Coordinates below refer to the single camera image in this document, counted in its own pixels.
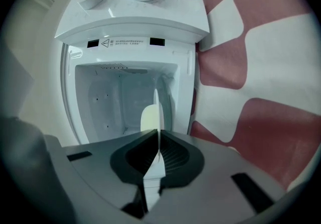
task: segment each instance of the red pattern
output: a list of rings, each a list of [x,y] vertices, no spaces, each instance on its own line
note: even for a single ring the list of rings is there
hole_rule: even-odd
[[[284,188],[303,171],[321,143],[321,117],[284,104],[253,98],[242,109],[235,135],[223,143],[199,122],[191,136],[234,147]]]
[[[243,20],[244,31],[236,39],[198,52],[203,85],[242,88],[247,75],[247,32],[263,24],[310,12],[305,0],[234,0],[234,3]]]

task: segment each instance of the white wall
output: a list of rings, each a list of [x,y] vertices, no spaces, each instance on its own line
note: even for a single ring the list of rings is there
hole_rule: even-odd
[[[17,0],[2,29],[2,47],[10,56],[2,82],[6,116],[16,116],[36,125],[44,134],[56,136],[63,146],[78,144],[64,109],[61,93],[63,44],[54,39],[69,0]]]

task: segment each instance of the red and white patterned wall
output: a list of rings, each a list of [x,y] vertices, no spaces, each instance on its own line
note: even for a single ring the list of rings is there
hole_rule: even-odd
[[[321,151],[321,33],[305,0],[204,0],[192,136],[236,149],[285,189]]]

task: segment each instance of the warning label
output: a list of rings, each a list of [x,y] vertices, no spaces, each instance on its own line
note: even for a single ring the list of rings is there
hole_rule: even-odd
[[[126,38],[110,38],[107,40],[104,40],[101,43],[104,47],[107,48],[119,48],[124,49],[126,47],[145,47],[147,45],[146,38],[132,38],[132,37],[126,37]]]

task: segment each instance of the black rectangular slot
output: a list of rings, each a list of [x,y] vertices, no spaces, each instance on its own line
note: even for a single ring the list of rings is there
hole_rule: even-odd
[[[79,160],[88,156],[91,156],[92,153],[85,151],[85,152],[81,152],[81,153],[77,153],[77,154],[71,154],[71,155],[67,155],[67,158],[69,161],[75,161],[75,160]]]
[[[87,48],[95,47],[99,45],[99,39],[88,41]]]
[[[231,178],[256,213],[263,212],[273,205],[271,198],[246,173],[238,173]]]
[[[121,210],[136,218],[143,218],[148,213],[144,187],[138,186],[133,202],[126,204]]]
[[[150,45],[159,45],[159,46],[165,46],[165,39],[161,39],[161,38],[150,38],[149,41]]]

